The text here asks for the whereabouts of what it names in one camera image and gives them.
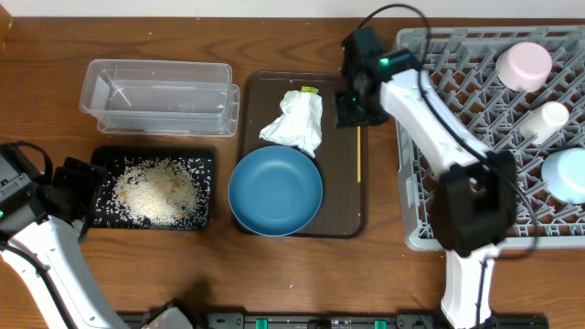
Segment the pink cup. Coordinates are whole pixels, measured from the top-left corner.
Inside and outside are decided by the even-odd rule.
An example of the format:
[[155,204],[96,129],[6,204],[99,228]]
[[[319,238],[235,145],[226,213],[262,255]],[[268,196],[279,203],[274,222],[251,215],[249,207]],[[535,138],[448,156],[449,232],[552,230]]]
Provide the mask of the pink cup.
[[544,86],[552,69],[548,51],[533,42],[513,45],[495,63],[498,78],[514,91],[533,92]]

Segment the clear plastic container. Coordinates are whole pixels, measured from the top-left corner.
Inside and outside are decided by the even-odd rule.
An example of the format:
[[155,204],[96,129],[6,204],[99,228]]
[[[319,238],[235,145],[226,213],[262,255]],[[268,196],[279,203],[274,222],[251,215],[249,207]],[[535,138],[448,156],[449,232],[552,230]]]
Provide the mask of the clear plastic container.
[[239,88],[227,64],[96,59],[80,109],[103,133],[233,136]]

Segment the black tray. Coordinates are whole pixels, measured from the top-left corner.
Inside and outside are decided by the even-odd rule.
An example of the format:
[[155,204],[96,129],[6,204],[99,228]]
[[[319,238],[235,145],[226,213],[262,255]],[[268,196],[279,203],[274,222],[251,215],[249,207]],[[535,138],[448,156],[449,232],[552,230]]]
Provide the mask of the black tray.
[[[288,90],[316,87],[323,100],[323,141],[313,159],[324,183],[323,203],[295,237],[353,238],[367,222],[367,130],[335,126],[335,92],[346,85],[338,74],[259,72],[247,84],[247,107],[242,114],[239,159],[273,145],[258,136],[281,114],[280,102]],[[244,232],[250,233],[234,219]]]
[[[201,188],[202,201],[197,213],[190,217],[165,226],[153,227],[145,222],[124,220],[119,214],[108,213],[108,201],[112,199],[114,180],[124,173],[129,165],[138,165],[144,160],[171,159],[183,162],[185,165],[197,164],[197,172],[191,173],[196,184]],[[207,149],[178,148],[178,147],[127,147],[102,146],[96,149],[91,156],[91,163],[102,166],[108,171],[108,179],[101,187],[96,207],[92,211],[93,227],[95,228],[155,228],[199,230],[205,228],[209,222],[210,207],[213,196],[214,157]]]

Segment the white cup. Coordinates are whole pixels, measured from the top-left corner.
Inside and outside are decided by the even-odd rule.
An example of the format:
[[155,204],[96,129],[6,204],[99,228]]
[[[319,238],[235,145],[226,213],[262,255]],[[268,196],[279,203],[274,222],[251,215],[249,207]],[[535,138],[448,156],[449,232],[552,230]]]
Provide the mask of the white cup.
[[549,101],[532,111],[529,118],[522,122],[518,130],[528,139],[537,135],[532,143],[541,145],[550,136],[558,132],[569,120],[569,110],[557,101]]

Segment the brown tray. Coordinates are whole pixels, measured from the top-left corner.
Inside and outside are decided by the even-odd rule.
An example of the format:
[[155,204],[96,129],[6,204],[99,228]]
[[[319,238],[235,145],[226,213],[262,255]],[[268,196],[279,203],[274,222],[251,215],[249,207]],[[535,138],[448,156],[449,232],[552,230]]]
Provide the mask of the brown tray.
[[353,238],[366,224],[367,132],[365,128],[335,127],[335,92],[345,87],[339,78],[336,74],[259,72],[247,84],[239,159],[274,145],[259,138],[260,130],[282,114],[279,104],[286,91],[315,87],[323,99],[323,141],[314,159],[323,179],[323,203],[311,223],[293,236]]

